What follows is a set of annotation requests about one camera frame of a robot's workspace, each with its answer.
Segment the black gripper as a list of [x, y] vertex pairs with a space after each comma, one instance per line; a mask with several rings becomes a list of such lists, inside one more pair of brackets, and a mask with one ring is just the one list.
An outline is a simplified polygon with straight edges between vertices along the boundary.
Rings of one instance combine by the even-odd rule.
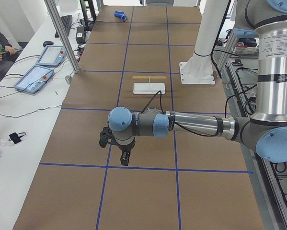
[[128, 166], [129, 158], [130, 158], [130, 155], [131, 155], [131, 148], [127, 147], [127, 146], [121, 146], [119, 148], [122, 151], [122, 156], [120, 158], [121, 165]]

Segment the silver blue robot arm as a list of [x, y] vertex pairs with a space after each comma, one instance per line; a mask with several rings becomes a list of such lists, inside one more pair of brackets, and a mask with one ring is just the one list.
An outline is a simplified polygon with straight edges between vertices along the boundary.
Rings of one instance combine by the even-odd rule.
[[99, 144], [121, 149], [129, 164], [137, 136], [164, 137], [169, 131], [188, 131], [203, 137], [236, 141], [273, 163], [287, 161], [287, 0], [237, 1], [234, 33], [258, 37], [256, 109], [245, 117], [216, 117], [163, 111], [146, 106], [137, 113], [114, 108]]

